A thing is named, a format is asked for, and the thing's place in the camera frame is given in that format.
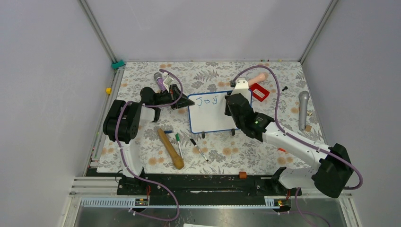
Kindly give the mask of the blue-framed whiteboard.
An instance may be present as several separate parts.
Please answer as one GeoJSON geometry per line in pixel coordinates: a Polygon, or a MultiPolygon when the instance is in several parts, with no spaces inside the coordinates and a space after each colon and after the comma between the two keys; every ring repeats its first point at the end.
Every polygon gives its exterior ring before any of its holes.
{"type": "Polygon", "coordinates": [[[218,131],[237,130],[231,116],[225,114],[226,96],[231,91],[190,94],[194,105],[188,107],[190,131],[203,134],[218,131]]]}

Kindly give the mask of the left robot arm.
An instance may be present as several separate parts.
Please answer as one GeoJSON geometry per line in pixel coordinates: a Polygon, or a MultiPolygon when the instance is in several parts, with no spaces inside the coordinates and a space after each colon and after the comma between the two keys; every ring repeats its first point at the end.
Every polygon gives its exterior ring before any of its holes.
{"type": "Polygon", "coordinates": [[[120,148],[122,143],[128,145],[135,139],[141,122],[157,122],[162,107],[180,109],[194,105],[176,84],[158,93],[144,87],[139,94],[139,102],[115,99],[104,120],[103,133],[120,148]]]}

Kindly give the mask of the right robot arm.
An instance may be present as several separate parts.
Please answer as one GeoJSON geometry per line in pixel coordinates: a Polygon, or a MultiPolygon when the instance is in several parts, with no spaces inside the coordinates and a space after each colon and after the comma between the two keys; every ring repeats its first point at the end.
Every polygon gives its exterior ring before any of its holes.
{"type": "Polygon", "coordinates": [[[356,168],[343,145],[318,144],[280,128],[272,117],[255,112],[242,94],[229,94],[225,99],[227,114],[246,136],[283,148],[309,165],[306,170],[286,167],[278,170],[271,182],[274,193],[283,195],[298,187],[316,188],[328,197],[338,198],[348,189],[346,184],[356,168]]]}

